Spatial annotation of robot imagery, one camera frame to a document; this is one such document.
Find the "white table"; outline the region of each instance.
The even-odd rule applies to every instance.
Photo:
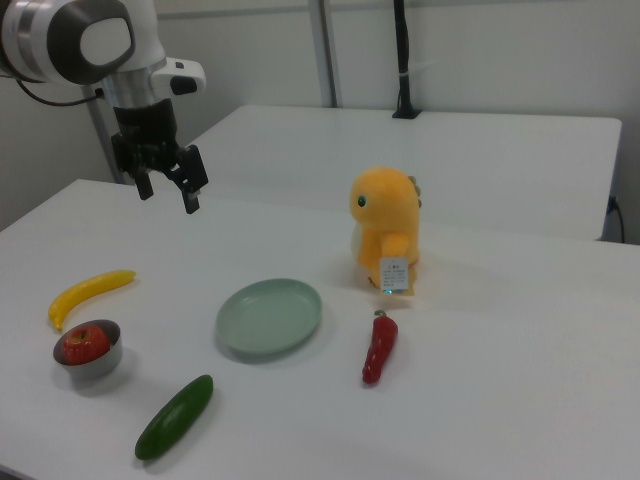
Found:
[[[356,275],[344,212],[76,182],[0,233],[0,464],[42,480],[635,480],[640,250],[423,225],[417,295]],[[52,359],[50,301],[95,273],[138,280],[73,311],[118,322],[124,358],[74,386]],[[234,359],[214,318],[239,288],[293,277],[324,300],[314,337]],[[360,372],[373,311],[400,336],[375,388]],[[200,374],[212,404],[149,465],[148,421]]]
[[[621,123],[606,118],[246,106],[195,140],[203,195],[343,211],[355,177],[415,175],[423,218],[600,238]],[[154,180],[155,188],[174,188]]]

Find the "light green plate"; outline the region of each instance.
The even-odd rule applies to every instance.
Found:
[[[306,283],[278,278],[254,283],[222,305],[218,338],[248,355],[270,355],[306,340],[320,323],[322,300]]]

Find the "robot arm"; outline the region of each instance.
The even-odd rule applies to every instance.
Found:
[[[148,172],[182,191],[188,213],[208,183],[196,146],[181,148],[171,99],[204,90],[202,67],[167,58],[153,0],[0,0],[0,73],[29,82],[102,82],[120,133],[118,166],[140,198],[153,195]]]

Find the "toy banana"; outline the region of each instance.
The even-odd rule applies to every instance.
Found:
[[[49,307],[49,320],[59,332],[67,314],[73,307],[100,293],[122,287],[133,280],[136,272],[114,270],[88,278],[62,292]]]

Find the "metal bowl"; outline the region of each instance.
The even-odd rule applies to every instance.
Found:
[[[118,324],[111,320],[92,320],[78,325],[74,327],[74,329],[87,325],[96,325],[105,332],[110,344],[107,353],[88,363],[68,365],[62,353],[62,344],[69,332],[60,337],[56,342],[56,346],[53,348],[54,360],[58,362],[74,380],[91,380],[106,375],[122,360],[122,339],[120,337],[120,327]]]

